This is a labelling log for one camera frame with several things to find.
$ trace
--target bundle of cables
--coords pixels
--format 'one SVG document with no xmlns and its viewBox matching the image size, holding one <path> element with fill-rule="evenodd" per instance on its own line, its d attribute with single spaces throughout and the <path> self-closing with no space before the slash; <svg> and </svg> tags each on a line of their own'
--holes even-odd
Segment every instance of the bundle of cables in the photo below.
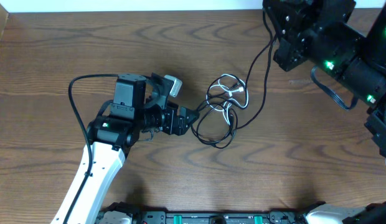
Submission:
<svg viewBox="0 0 386 224">
<path fill-rule="evenodd" d="M 263 18 L 263 23 L 265 25 L 266 30 L 269 33 L 270 40 L 269 43 L 260 51 L 260 53 L 254 58 L 253 62 L 251 63 L 250 69 L 248 70 L 247 77 L 245 82 L 241 79 L 239 79 L 237 76 L 232 75 L 232 74 L 223 74 L 219 78 L 215 79 L 210 86 L 208 87 L 207 94 L 205 96 L 205 100 L 197 107 L 197 111 L 201 112 L 206 108 L 210 108 L 205 114 L 201 117 L 200 121 L 197 123 L 197 126 L 194 128 L 193 126 L 191 127 L 191 130 L 194 134 L 194 136 L 203 144 L 216 147 L 217 149 L 223 149 L 233 141 L 234 137 L 236 136 L 236 132 L 239 129 L 242 129 L 249 125 L 262 111 L 264 105 L 265 105 L 265 100 L 266 100 L 266 83 L 268 81 L 268 75 L 269 75 L 269 70 L 270 70 L 270 64 L 271 64 L 271 55 L 272 55 L 272 49 L 273 45 L 276 42 L 276 36 L 273 36 L 272 31 L 270 30 L 268 24 L 266 23 L 266 16 L 265 12 L 262 12 L 262 18 Z M 263 98 L 262 98 L 262 104 L 260 106 L 260 109 L 254 114 L 254 116 L 249 119 L 245 124 L 239 126 L 238 125 L 238 117 L 236 114 L 236 111 L 234 110 L 233 106 L 240 110 L 245 110 L 248 108 L 248 79 L 250 78 L 250 74 L 252 71 L 252 68 L 259 58 L 261 54 L 269 48 L 268 51 L 268 65 L 266 66 L 266 72 L 265 72 L 265 79 L 264 79 L 264 84 L 263 84 Z M 235 79 L 235 83 L 232 86 L 226 86 L 221 83 L 221 79 L 223 78 L 233 78 Z M 219 87 L 223 90 L 223 92 L 216 94 L 216 95 L 211 95 L 210 90 Z M 233 93 L 236 92 L 245 92 L 245 103 L 242 106 L 234 97 Z M 199 128 L 202 122 L 205 120 L 206 117 L 208 117 L 209 114 L 211 114 L 213 111 L 218 111 L 222 112 L 224 116 L 224 120 L 228 126 L 228 130 L 225 133 L 225 135 L 218 139 L 218 140 L 211 140 L 205 138 L 203 135 L 200 134 Z M 218 144 L 225 141 L 228 139 L 227 143 L 224 144 L 223 146 L 219 146 Z"/>
</svg>

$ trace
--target white backdrop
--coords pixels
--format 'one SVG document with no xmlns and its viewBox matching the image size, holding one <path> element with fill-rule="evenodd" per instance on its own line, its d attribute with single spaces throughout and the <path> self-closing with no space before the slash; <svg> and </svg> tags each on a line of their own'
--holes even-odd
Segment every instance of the white backdrop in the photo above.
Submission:
<svg viewBox="0 0 386 224">
<path fill-rule="evenodd" d="M 382 7 L 385 0 L 356 0 Z M 262 0 L 0 0 L 8 12 L 188 11 L 261 9 Z"/>
</svg>

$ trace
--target green led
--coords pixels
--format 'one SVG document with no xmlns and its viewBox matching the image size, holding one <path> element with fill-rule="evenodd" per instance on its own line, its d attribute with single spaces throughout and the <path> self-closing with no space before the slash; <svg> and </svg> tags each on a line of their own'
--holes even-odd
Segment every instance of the green led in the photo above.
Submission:
<svg viewBox="0 0 386 224">
<path fill-rule="evenodd" d="M 371 103 L 374 103 L 375 102 L 375 98 L 372 95 L 367 95 L 367 101 L 371 102 Z"/>
<path fill-rule="evenodd" d="M 332 62 L 326 61 L 324 64 L 330 70 L 332 70 L 334 68 L 334 64 Z"/>
</svg>

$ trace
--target wood grain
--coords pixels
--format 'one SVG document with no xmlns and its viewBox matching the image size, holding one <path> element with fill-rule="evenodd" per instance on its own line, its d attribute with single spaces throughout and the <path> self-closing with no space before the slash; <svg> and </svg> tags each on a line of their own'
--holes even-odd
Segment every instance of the wood grain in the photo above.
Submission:
<svg viewBox="0 0 386 224">
<path fill-rule="evenodd" d="M 357 9 L 350 23 L 366 33 L 378 12 Z M 244 78 L 267 42 L 261 11 L 12 14 L 0 47 L 0 223 L 48 223 L 60 207 L 84 145 L 67 97 L 73 77 L 174 75 L 184 82 L 174 101 L 195 108 L 220 74 Z M 312 66 L 285 73 L 273 63 L 265 109 L 226 149 L 202 145 L 190 132 L 136 144 L 103 205 L 267 210 L 386 200 L 384 160 L 363 126 L 366 106 L 338 108 L 310 82 Z M 259 108 L 265 69 L 263 56 L 240 122 Z M 112 97 L 114 84 L 109 78 L 75 84 L 85 124 Z M 216 115 L 205 126 L 214 136 L 224 128 Z"/>
</svg>

